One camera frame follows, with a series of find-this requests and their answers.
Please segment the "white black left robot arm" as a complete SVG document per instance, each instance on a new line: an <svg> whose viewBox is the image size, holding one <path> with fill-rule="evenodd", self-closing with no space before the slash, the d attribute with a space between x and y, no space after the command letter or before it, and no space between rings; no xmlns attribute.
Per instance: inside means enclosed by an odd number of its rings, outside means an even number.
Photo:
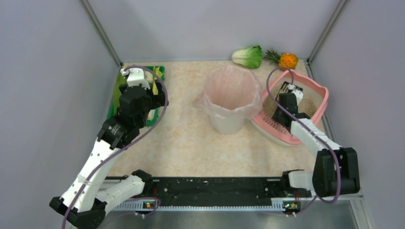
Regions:
<svg viewBox="0 0 405 229"><path fill-rule="evenodd" d="M64 217L63 229L68 223L77 229L96 229L113 208L143 192L147 178L141 170L106 190L100 187L121 153L155 128L153 125L140 134L150 111L162 107L165 113L169 105L167 88L163 83L156 85L157 94L141 85L120 86L117 112L102 124L93 150L74 182L49 204Z"/></svg>

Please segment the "black litter scoop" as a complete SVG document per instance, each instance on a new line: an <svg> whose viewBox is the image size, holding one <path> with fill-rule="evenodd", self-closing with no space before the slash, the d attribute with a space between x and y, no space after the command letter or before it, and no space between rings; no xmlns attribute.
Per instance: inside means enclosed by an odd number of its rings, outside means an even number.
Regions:
<svg viewBox="0 0 405 229"><path fill-rule="evenodd" d="M296 89L295 85L284 81L279 89L279 93L291 93Z"/></svg>

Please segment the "white trash bin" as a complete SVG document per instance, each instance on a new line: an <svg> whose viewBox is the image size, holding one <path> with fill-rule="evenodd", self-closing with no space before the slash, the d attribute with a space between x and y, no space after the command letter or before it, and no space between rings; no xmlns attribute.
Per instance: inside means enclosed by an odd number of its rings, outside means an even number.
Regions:
<svg viewBox="0 0 405 229"><path fill-rule="evenodd" d="M213 129L222 135L232 135L238 132L246 117L238 109L220 109L207 112Z"/></svg>

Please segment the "pink plastic bin liner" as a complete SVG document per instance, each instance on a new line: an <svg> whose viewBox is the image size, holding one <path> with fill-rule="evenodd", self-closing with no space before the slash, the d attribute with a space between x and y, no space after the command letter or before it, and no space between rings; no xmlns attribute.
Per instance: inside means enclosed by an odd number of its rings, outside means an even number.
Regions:
<svg viewBox="0 0 405 229"><path fill-rule="evenodd" d="M247 69L227 65L210 71L193 106L206 114L252 119L262 110L262 84Z"/></svg>

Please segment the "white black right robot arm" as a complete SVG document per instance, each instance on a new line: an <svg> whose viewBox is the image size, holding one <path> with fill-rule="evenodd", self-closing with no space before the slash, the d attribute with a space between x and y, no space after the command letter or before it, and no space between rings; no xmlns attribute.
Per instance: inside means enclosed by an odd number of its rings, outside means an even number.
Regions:
<svg viewBox="0 0 405 229"><path fill-rule="evenodd" d="M320 131L306 113L298 112L294 93L281 93L276 100L273 119L285 127L314 155L312 172L293 170L286 173L293 188L311 190L318 197L355 194L360 191L357 152L342 147Z"/></svg>

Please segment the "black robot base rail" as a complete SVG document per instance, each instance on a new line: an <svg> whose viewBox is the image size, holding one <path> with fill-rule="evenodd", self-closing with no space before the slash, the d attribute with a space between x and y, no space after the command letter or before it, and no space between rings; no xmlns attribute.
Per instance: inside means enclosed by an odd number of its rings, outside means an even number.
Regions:
<svg viewBox="0 0 405 229"><path fill-rule="evenodd" d="M271 210L289 207L283 199L311 198L310 191L288 187L281 177L154 177L134 202L120 210L152 211L158 198L161 211Z"/></svg>

